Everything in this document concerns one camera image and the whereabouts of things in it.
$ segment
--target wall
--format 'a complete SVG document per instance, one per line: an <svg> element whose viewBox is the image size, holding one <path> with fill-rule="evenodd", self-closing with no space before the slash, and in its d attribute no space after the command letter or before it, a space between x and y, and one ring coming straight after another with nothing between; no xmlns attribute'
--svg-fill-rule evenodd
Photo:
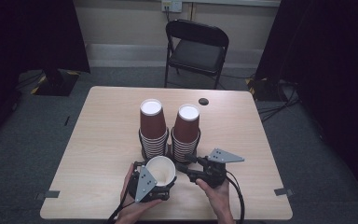
<svg viewBox="0 0 358 224"><path fill-rule="evenodd" d="M86 43L165 46L165 13L159 1L74 0ZM173 19L190 19L215 25L227 32L230 48L263 49L274 21L276 7L226 6L183 3Z"/></svg>

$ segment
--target electrical outlet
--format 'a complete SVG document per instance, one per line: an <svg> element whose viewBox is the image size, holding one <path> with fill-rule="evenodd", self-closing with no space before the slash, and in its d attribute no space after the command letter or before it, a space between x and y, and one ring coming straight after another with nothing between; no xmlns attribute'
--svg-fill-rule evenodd
<svg viewBox="0 0 358 224"><path fill-rule="evenodd" d="M182 12L182 2L181 1L161 1L161 11L165 11L166 8L170 12Z"/></svg>

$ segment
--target human hand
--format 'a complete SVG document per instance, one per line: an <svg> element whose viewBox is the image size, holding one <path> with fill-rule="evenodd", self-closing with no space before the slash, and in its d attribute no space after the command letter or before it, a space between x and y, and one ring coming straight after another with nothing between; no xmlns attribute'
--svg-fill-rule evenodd
<svg viewBox="0 0 358 224"><path fill-rule="evenodd" d="M196 183L205 191L209 203L217 216L217 222L219 224L233 224L234 218L229 207L228 180L225 180L221 186L214 189L201 179L197 179Z"/></svg>
<svg viewBox="0 0 358 224"><path fill-rule="evenodd" d="M131 164L129 171L127 172L127 175L124 178L124 185L123 185L123 189L121 190L120 200L122 200L124 197L124 193L126 192L127 185L129 184L132 171L133 171L133 163ZM127 193L123 206L126 206L130 203L132 204L130 206L123 208L123 210L121 210L120 213L118 213L116 224L135 223L146 210L161 203L162 200L158 199L148 203L133 203L133 202L134 199L130 196L130 194Z"/></svg>

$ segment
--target chair backrest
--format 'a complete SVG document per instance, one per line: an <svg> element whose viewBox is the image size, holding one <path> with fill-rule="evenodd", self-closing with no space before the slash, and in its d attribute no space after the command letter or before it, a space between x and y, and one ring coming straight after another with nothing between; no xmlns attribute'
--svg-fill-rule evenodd
<svg viewBox="0 0 358 224"><path fill-rule="evenodd" d="M165 27L167 37L172 37L217 47L228 47L228 36L215 26L210 26L193 21L174 20L169 21Z"/></svg>

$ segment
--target tabletop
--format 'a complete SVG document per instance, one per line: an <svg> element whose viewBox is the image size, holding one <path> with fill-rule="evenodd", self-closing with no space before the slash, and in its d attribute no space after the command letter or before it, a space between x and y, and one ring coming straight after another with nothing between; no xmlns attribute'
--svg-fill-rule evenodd
<svg viewBox="0 0 358 224"><path fill-rule="evenodd" d="M180 105L200 109L201 139L198 156L216 147L245 158L227 164L241 186L245 219L292 217L269 142L252 95L247 91L208 91L154 88L93 87L81 110L62 161L46 198L42 218L108 219L119 204L124 177L134 161L143 161L138 130L140 104L155 98L162 102L167 126L172 128ZM199 99L209 103L200 105ZM190 169L201 170L198 164ZM188 177L176 173L170 199L148 210L142 220L216 219L205 193ZM230 185L230 207L240 218L240 201Z"/></svg>

